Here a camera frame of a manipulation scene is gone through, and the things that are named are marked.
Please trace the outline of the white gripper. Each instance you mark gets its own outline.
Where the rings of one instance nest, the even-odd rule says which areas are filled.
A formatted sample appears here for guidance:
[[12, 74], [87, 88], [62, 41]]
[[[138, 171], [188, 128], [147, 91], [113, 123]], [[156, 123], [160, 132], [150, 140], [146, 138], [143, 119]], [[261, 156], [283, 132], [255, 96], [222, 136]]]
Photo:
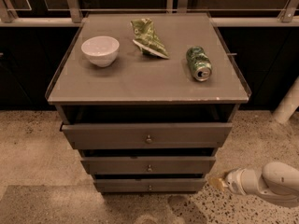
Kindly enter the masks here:
[[208, 184], [220, 191], [230, 190], [237, 195], [258, 195], [265, 189], [262, 172], [254, 169], [234, 169], [230, 172], [212, 174]]

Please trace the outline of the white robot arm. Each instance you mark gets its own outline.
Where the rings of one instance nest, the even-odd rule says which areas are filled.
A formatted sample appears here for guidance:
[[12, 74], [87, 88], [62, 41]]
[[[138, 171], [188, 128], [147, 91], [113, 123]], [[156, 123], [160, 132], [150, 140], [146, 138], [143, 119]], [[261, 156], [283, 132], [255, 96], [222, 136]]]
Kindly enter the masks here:
[[299, 206], [299, 171], [292, 166], [271, 161], [261, 169], [237, 168], [211, 176], [208, 184], [234, 195], [254, 195], [282, 207]]

